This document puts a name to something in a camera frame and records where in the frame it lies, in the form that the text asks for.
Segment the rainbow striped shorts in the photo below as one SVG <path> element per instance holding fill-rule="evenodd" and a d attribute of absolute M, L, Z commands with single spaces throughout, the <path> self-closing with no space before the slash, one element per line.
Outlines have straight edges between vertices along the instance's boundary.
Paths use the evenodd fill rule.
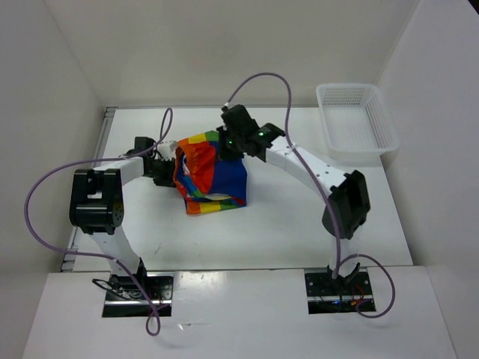
<path fill-rule="evenodd" d="M 241 159 L 220 160 L 215 130 L 177 142 L 173 182 L 187 215 L 206 215 L 247 205 L 247 170 Z"/>

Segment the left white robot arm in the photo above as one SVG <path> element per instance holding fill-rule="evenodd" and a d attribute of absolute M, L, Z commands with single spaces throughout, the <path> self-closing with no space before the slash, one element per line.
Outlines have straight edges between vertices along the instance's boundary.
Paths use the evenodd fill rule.
<path fill-rule="evenodd" d="M 125 216 L 123 187 L 141 177 L 156 185 L 172 187 L 176 141 L 156 143 L 136 137 L 123 155 L 73 175 L 70 222 L 88 235 L 109 261 L 113 287 L 131 298 L 143 298 L 150 288 L 147 269 L 132 249 L 122 227 Z"/>

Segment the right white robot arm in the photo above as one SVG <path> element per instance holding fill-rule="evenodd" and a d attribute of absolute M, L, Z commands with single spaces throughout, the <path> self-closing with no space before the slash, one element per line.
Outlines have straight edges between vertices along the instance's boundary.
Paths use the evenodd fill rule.
<path fill-rule="evenodd" d="M 347 173 L 325 163 L 294 143 L 287 129 L 272 123 L 259 126 L 244 105 L 224 105 L 221 118 L 219 160 L 258 158 L 282 169 L 323 200 L 322 224 L 333 238 L 329 288 L 337 294 L 348 292 L 359 272 L 356 232 L 370 211 L 364 174 L 357 170 Z"/>

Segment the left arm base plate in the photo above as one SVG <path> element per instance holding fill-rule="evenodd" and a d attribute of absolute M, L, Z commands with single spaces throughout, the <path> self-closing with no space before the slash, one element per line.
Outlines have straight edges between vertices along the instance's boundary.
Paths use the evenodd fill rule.
<path fill-rule="evenodd" d="M 148 317 L 152 310 L 144 295 L 129 277 L 111 276 L 92 282 L 105 292 L 103 318 Z M 144 289 L 160 316 L 170 316 L 174 293 L 173 272 L 148 272 Z"/>

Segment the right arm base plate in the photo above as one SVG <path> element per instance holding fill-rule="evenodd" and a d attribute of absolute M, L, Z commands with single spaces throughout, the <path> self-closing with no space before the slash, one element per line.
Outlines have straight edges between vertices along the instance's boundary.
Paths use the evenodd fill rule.
<path fill-rule="evenodd" d="M 333 284 L 325 269 L 306 271 L 304 278 L 309 314 L 354 313 L 357 304 L 361 312 L 376 311 L 366 271 L 360 271 L 342 287 Z"/>

